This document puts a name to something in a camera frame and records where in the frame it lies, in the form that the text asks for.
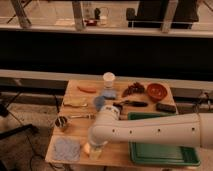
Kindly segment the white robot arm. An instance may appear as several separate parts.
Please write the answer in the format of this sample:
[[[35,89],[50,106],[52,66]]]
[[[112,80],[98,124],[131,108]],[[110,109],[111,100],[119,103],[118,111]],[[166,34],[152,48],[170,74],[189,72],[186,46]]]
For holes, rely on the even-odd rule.
[[[120,110],[103,106],[88,129],[89,157],[98,159],[108,142],[148,144],[213,149],[213,115],[191,113],[139,120],[120,120]]]

